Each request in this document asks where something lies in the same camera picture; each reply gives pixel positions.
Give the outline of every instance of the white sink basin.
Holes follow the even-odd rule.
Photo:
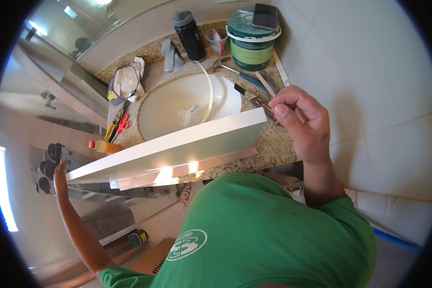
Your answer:
[[[207,121],[240,113],[240,93],[229,79],[210,75],[213,107]],[[139,129],[146,141],[199,124],[210,101],[204,74],[179,78],[153,91],[142,105]],[[192,117],[187,112],[193,108]]]

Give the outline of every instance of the t-shirt logo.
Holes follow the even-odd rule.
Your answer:
[[[206,243],[208,236],[200,229],[192,229],[178,236],[166,259],[175,261],[195,253]]]

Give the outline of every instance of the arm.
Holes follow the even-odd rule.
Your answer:
[[[294,150],[304,162],[304,197],[319,207],[344,198],[329,155],[328,111],[296,86],[282,89],[270,102],[277,120],[293,139]]]
[[[59,211],[66,226],[70,240],[77,250],[86,267],[99,278],[99,274],[104,268],[117,266],[107,254],[93,233],[88,229],[85,223],[78,216],[68,196],[68,188],[64,175],[64,167],[67,161],[61,163],[54,170],[54,187],[56,190],[56,199],[58,201]]]

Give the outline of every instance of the green t-shirt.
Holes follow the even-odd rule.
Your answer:
[[[373,273],[371,226],[349,197],[318,208],[264,176],[229,173],[195,195],[156,276],[101,272],[106,288],[364,287]]]

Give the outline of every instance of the tattoo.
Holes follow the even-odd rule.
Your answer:
[[[322,137],[320,137],[320,141],[325,142],[325,140],[328,138],[328,133],[323,134]]]

